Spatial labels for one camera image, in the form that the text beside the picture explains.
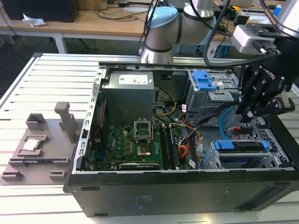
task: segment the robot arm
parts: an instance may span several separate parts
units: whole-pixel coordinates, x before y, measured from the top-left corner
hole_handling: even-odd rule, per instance
[[[213,24],[213,0],[193,0],[193,4],[209,25]],[[175,8],[158,7],[154,12],[147,33],[141,63],[172,64],[172,45],[198,45],[208,35],[210,29],[196,16],[192,7],[187,5],[184,12]]]
[[[238,26],[234,32],[232,44],[241,53],[277,52],[275,57],[242,67],[238,86],[240,103],[236,111],[242,115],[242,122],[295,110],[288,92],[299,76],[298,10],[299,0],[287,0],[277,23]]]
[[[200,19],[190,4],[184,8],[183,14],[171,12],[169,7],[157,8],[141,55],[142,63],[173,63],[173,44],[199,44],[208,35],[209,28],[201,19],[212,24],[213,1],[192,2]],[[299,0],[287,0],[277,21],[266,10],[273,25],[248,24],[235,29],[232,44],[242,53],[255,54],[255,58],[233,63],[211,63],[207,58],[208,46],[229,3],[230,0],[227,0],[211,34],[207,36],[205,63],[211,68],[243,66],[238,86],[240,103],[236,111],[242,115],[242,122],[256,116],[294,111],[295,105],[287,92],[299,76]]]

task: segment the sticker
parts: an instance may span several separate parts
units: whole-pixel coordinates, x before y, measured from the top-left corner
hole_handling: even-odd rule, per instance
[[[182,104],[182,112],[186,113],[187,112],[187,105]]]
[[[190,165],[193,169],[196,168],[196,163],[195,163],[193,160],[190,160],[190,161],[189,161],[189,165]]]
[[[147,85],[147,75],[120,75],[119,84],[127,85]]]
[[[222,85],[223,86],[222,82],[214,82],[214,85]]]
[[[197,147],[196,147],[196,151],[202,153],[202,144],[198,144]]]

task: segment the aluminum extrusion table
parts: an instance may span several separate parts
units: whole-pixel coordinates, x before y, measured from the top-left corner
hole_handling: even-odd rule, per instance
[[[53,110],[55,103],[69,101],[70,112],[75,118],[84,118],[99,61],[137,62],[138,58],[63,54],[43,54],[31,58],[0,100],[0,173],[22,138],[26,130],[25,119],[30,113],[41,112],[46,119],[59,118]],[[203,60],[198,58],[175,58],[175,62],[204,65]],[[294,92],[291,97],[298,105],[299,97]],[[297,141],[298,109],[280,116]],[[62,187],[0,186],[0,223],[299,223],[299,192],[286,196],[260,212],[87,218],[74,197],[65,194]]]

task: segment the white paper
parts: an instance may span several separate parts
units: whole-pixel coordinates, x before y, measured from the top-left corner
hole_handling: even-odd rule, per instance
[[[27,151],[35,151],[39,143],[40,140],[28,139],[22,149]]]
[[[182,104],[182,112],[186,113],[187,112],[187,105]]]
[[[198,144],[197,147],[196,147],[196,151],[202,153],[203,150],[202,150],[202,144]]]
[[[190,165],[193,169],[196,168],[196,163],[195,163],[193,160],[190,160],[190,161],[189,161],[189,165]]]
[[[23,16],[24,16],[23,22],[26,23],[30,27],[46,25],[46,23],[44,22],[43,19],[30,18],[30,17],[26,16],[25,14],[23,14]]]
[[[223,85],[222,82],[214,82],[214,85]]]
[[[119,84],[128,85],[147,85],[147,75],[120,75]]]

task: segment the side panel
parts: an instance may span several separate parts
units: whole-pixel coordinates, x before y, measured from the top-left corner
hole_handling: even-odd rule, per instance
[[[289,194],[295,183],[218,182],[70,186],[88,217],[262,210]]]

